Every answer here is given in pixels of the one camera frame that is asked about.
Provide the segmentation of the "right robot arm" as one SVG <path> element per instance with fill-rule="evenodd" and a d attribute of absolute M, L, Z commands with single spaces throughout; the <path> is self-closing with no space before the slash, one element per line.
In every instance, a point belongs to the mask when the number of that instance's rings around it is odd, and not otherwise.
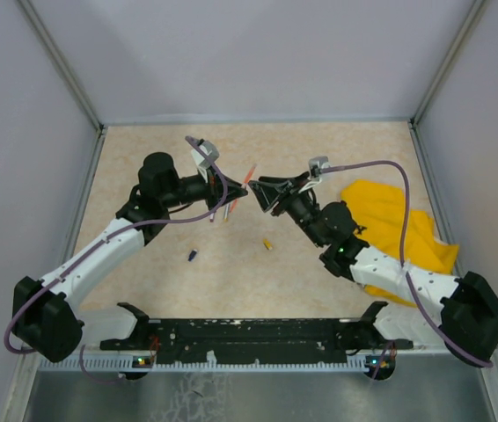
<path fill-rule="evenodd" d="M 381 288 L 413 302 L 421 322 L 401 325 L 395 317 L 374 316 L 360 327 L 362 341 L 378 348 L 388 340 L 427 340 L 434 334 L 464 363 L 488 367 L 498 346 L 498 296 L 474 272 L 463 277 L 412 266 L 360 239 L 344 201 L 321 207 L 308 175 L 261 177 L 248 183 L 263 212 L 288 215 L 318 247 L 325 269 L 363 286 Z"/>

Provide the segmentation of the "orange pen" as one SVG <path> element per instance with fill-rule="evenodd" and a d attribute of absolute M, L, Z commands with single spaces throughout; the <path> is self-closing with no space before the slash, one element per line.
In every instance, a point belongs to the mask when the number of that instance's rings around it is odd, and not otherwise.
<path fill-rule="evenodd" d="M 253 176 L 253 174 L 255 173 L 256 167 L 257 167 L 257 164 L 256 164 L 256 163 L 255 163 L 255 164 L 253 164 L 253 165 L 252 165 L 252 167 L 250 168 L 249 172 L 248 172 L 248 173 L 246 174 L 246 176 L 245 176 L 244 182 L 243 182 L 243 184 L 242 184 L 242 187 L 243 187 L 245 190 L 246 190 L 246 188 L 247 188 L 247 186 L 248 186 L 248 182 L 251 180 L 251 177 L 252 177 L 252 176 Z M 230 208 L 229 208 L 230 212 L 232 212 L 232 211 L 235 209 L 236 205 L 238 204 L 238 201 L 239 201 L 239 199 L 235 199 L 235 200 L 231 203 Z"/>

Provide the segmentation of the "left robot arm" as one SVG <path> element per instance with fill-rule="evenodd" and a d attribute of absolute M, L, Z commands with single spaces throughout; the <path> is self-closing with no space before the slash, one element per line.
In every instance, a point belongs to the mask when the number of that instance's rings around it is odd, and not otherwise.
<path fill-rule="evenodd" d="M 172 157 L 148 155 L 128 201 L 89 245 L 38 280 L 25 277 L 14 288 L 12 318 L 4 334 L 5 348 L 15 354 L 40 353 L 59 362 L 81 346 L 124 342 L 138 349 L 149 342 L 145 315 L 126 304 L 80 311 L 89 293 L 120 263 L 153 241 L 173 223 L 174 207 L 203 201 L 210 214 L 247 195 L 237 181 L 215 165 L 216 153 L 194 151 L 197 172 L 180 177 Z"/>

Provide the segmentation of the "blue pen cap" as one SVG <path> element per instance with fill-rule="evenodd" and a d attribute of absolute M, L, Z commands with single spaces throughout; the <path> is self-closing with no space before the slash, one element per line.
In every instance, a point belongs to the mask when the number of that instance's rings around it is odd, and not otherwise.
<path fill-rule="evenodd" d="M 198 251 L 196 249 L 193 249 L 189 252 L 187 260 L 189 262 L 192 262 L 196 258 L 197 255 L 198 255 Z"/>

